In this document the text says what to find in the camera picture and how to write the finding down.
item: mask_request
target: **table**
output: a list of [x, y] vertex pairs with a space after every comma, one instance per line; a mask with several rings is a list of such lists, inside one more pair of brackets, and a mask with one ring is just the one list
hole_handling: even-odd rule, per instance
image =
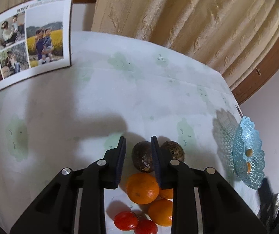
[[[157, 136], [178, 142], [190, 167], [216, 168], [257, 213], [256, 191], [235, 178], [237, 102], [221, 75], [187, 56], [121, 36], [72, 32], [72, 67], [0, 91], [0, 225], [20, 214], [64, 167], [87, 167], [117, 146], [127, 153], [121, 183], [136, 172], [130, 154]], [[105, 190], [107, 233], [132, 208], [120, 188]], [[159, 227], [159, 234], [170, 228]]]

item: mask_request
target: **brown fruit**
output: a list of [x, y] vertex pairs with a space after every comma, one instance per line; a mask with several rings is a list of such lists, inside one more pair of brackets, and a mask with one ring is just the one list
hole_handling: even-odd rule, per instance
[[177, 142], [167, 141], [161, 145], [161, 149], [170, 150], [173, 159], [177, 159], [181, 162], [184, 162], [184, 160], [185, 160], [184, 150]]
[[154, 171], [150, 142], [144, 141], [134, 146], [132, 161], [135, 168], [141, 172], [151, 173]]

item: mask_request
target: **mandarin orange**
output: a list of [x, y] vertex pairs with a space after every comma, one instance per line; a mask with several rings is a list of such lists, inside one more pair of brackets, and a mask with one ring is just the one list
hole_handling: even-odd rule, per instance
[[159, 196], [163, 199], [173, 199], [173, 189], [160, 189]]
[[153, 202], [159, 194], [156, 178], [148, 173], [136, 173], [126, 183], [126, 193], [131, 201], [137, 204]]
[[151, 220], [165, 227], [172, 225], [172, 214], [173, 202], [166, 199], [154, 201], [148, 209]]

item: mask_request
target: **blue lace plate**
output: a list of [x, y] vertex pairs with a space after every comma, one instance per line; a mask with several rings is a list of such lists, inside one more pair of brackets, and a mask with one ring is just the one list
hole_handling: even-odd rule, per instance
[[238, 177], [257, 190], [265, 177], [264, 151], [259, 132], [249, 117], [244, 116], [237, 128], [232, 147], [233, 163]]

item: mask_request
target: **red tomato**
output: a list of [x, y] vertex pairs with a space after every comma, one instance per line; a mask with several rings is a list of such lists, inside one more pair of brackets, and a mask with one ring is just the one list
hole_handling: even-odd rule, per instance
[[137, 224], [137, 216], [131, 211], [123, 211], [114, 217], [114, 225], [119, 230], [132, 230]]
[[148, 219], [139, 221], [137, 227], [134, 229], [135, 234], [157, 234], [157, 232], [157, 224]]

